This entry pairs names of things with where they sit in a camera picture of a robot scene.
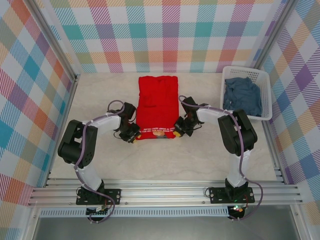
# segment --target plaid fabric backdrop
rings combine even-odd
[[[0,239],[44,180],[71,80],[22,0],[0,0]]]
[[[300,0],[264,69],[272,87],[271,127],[286,174],[299,186],[320,236],[320,0]]]
[[[269,36],[267,28],[261,32],[264,22],[272,29],[281,13],[282,8],[269,15],[276,2],[50,0],[70,50],[38,0],[70,63],[73,51],[87,73],[221,72],[227,65],[250,66],[258,50],[252,53],[253,45],[262,40],[258,37]]]

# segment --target white basket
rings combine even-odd
[[[220,96],[220,108],[223,109],[224,95],[226,91],[225,79],[246,78],[249,77],[255,83],[261,92],[262,114],[261,116],[250,116],[249,119],[266,121],[272,118],[271,87],[269,74],[265,71],[242,67],[242,66],[225,66],[222,71],[222,84]]]

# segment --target beige floor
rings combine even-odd
[[[91,120],[104,114],[107,105],[119,99],[138,106],[139,76],[146,73],[90,73],[80,78],[68,121]],[[219,107],[220,73],[175,73],[179,94],[192,96],[198,103]],[[258,141],[250,156],[248,178],[276,179],[266,138],[259,121],[253,122]],[[131,180],[223,180],[229,170],[229,153],[224,148],[219,127],[206,123],[192,137],[146,139],[134,144],[115,139],[112,132],[97,139],[94,165],[100,177]],[[52,178],[75,178],[71,166],[56,157]]]

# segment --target purple cable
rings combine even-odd
[[[217,108],[217,107],[213,107],[213,106],[199,106],[199,105],[191,105],[191,104],[188,104],[188,103],[185,103],[183,102],[180,98],[187,98],[186,96],[184,95],[180,95],[178,97],[179,101],[183,104],[183,105],[186,105],[186,106],[189,106],[189,107],[193,107],[193,108],[199,108],[199,109],[211,109],[211,110],[215,110],[215,111],[218,111],[218,112],[221,112],[221,113],[225,113],[225,114],[228,114],[232,120],[234,121],[234,124],[235,124],[235,127],[238,131],[238,134],[239,134],[239,139],[240,139],[240,149],[241,149],[241,155],[240,155],[240,164],[239,164],[239,172],[241,174],[241,176],[249,183],[252,183],[252,184],[256,184],[259,186],[260,190],[261,190],[261,197],[260,197],[260,200],[258,202],[258,204],[256,205],[256,208],[254,208],[252,210],[252,212],[250,212],[247,216],[243,217],[243,218],[235,218],[233,216],[230,216],[231,218],[233,219],[238,219],[239,221],[241,220],[245,220],[247,218],[249,218],[251,215],[253,215],[257,209],[259,208],[261,202],[262,202],[262,199],[264,197],[264,190],[262,188],[262,186],[256,182],[256,181],[252,181],[252,180],[249,180],[248,178],[246,178],[246,176],[244,175],[244,173],[242,172],[242,163],[243,163],[243,160],[244,160],[244,152],[245,152],[245,147],[244,147],[244,140],[242,138],[242,134],[241,134],[241,131],[240,131],[240,127],[239,127],[239,124],[236,120],[236,118],[232,115],[232,113],[230,113],[229,111],[227,110],[223,110],[223,109],[220,109],[220,108]]]
[[[115,201],[114,201],[110,196],[105,195],[105,194],[103,194],[103,193],[101,193],[101,192],[98,192],[98,191],[96,191],[96,190],[93,190],[91,187],[89,187],[89,186],[83,181],[83,179],[81,178],[81,176],[80,176],[80,174],[79,174],[79,171],[78,171],[78,168],[79,168],[78,166],[79,166],[79,164],[81,163],[82,158],[84,157],[84,154],[85,154],[87,127],[88,127],[90,124],[92,124],[94,121],[97,121],[97,120],[100,120],[100,119],[104,119],[104,118],[108,118],[108,117],[111,117],[111,116],[116,116],[116,115],[122,113],[122,112],[125,110],[125,104],[124,104],[122,101],[120,101],[120,100],[113,100],[113,101],[111,101],[111,102],[109,103],[109,105],[108,105],[108,110],[109,110],[110,104],[112,104],[112,103],[114,103],[114,102],[118,102],[118,103],[121,103],[121,104],[122,104],[122,108],[121,108],[120,111],[118,111],[118,112],[116,112],[116,113],[110,113],[110,114],[104,114],[104,115],[102,115],[102,116],[98,116],[98,117],[92,119],[91,121],[88,121],[88,122],[84,125],[83,131],[82,131],[82,149],[81,149],[81,154],[80,154],[80,157],[79,157],[78,161],[75,163],[75,165],[74,165],[74,167],[73,167],[74,170],[75,170],[76,176],[78,177],[79,181],[84,185],[85,188],[87,188],[89,191],[91,191],[91,192],[93,192],[93,193],[95,193],[95,194],[98,194],[98,195],[100,195],[100,196],[102,196],[102,197],[105,197],[105,198],[109,199],[109,200],[112,202],[112,210],[111,210],[111,212],[110,212],[107,216],[105,216],[102,220],[100,220],[100,221],[93,221],[93,220],[91,219],[91,215],[92,215],[92,214],[89,215],[89,219],[90,219],[91,223],[95,223],[95,224],[103,223],[103,222],[106,221],[108,218],[110,218],[110,216],[114,213],[114,210],[115,210],[115,207],[116,207],[116,203],[115,203]]]

